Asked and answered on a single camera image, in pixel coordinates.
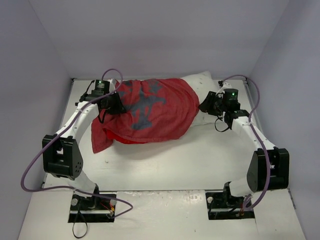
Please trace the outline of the white pillow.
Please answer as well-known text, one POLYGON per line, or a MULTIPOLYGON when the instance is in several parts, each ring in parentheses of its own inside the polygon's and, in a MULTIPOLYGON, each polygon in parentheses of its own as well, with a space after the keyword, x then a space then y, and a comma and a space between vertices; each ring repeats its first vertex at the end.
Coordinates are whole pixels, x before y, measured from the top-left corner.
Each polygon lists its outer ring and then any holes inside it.
MULTIPOLYGON (((196 93, 199 104, 201 104, 205 100, 209 91, 217 92, 219 90, 218 83, 212 79, 211 73, 209 71, 187 75, 182 77, 182 79, 196 93)), ((216 119, 216 116, 209 115, 199 110, 190 126, 196 127, 207 124, 214 124, 216 119)))

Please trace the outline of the red printed pillowcase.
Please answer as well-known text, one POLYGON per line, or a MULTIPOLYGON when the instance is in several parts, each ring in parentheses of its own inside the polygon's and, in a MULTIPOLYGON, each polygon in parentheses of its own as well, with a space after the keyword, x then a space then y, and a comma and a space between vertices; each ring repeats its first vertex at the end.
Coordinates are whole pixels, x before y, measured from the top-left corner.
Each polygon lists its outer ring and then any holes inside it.
POLYGON ((123 144, 177 140, 199 112, 196 92, 181 78, 128 80, 118 86, 125 113, 101 113, 91 124, 93 153, 123 144))

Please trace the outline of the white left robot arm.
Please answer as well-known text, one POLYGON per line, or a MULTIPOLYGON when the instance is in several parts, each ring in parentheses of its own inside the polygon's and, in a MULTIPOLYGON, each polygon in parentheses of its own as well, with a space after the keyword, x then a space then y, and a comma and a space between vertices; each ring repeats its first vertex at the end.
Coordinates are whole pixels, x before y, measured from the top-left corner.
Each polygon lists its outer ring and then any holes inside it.
POLYGON ((94 119, 103 121, 107 114, 126 112, 114 79, 95 80, 91 93, 83 93, 68 121, 53 135, 42 139, 43 169, 55 178, 62 178, 68 188, 88 197, 99 194, 99 187, 84 172, 79 143, 94 119))

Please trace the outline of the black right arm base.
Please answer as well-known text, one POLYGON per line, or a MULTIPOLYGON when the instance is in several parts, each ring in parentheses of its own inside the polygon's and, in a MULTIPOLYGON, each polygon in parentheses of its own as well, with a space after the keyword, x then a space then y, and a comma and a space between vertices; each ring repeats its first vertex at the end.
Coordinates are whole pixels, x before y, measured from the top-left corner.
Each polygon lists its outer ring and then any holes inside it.
POLYGON ((243 220, 254 219, 253 210, 244 210, 244 197, 234 197, 230 192, 230 183, 223 186, 223 190, 205 191, 207 216, 215 220, 243 220))

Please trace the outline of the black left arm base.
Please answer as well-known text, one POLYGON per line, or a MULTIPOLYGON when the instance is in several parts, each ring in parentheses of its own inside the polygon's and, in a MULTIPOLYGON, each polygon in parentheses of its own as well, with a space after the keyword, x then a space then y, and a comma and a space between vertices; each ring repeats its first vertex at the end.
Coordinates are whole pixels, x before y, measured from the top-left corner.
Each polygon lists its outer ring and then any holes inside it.
POLYGON ((116 201, 101 197, 83 197, 72 194, 69 223, 113 223, 116 201))

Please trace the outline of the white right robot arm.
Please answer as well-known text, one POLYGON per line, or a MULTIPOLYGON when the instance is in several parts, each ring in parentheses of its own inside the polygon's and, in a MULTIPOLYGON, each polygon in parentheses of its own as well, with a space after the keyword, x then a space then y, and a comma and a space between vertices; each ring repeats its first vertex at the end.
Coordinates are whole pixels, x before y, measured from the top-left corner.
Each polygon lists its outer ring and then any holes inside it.
POLYGON ((209 91, 199 105, 203 113, 216 116, 226 123, 252 151, 252 158, 244 178, 225 184, 231 197, 239 198, 267 190, 286 189, 289 185, 290 154, 270 142, 250 120, 250 113, 241 109, 239 91, 226 88, 222 93, 209 91))

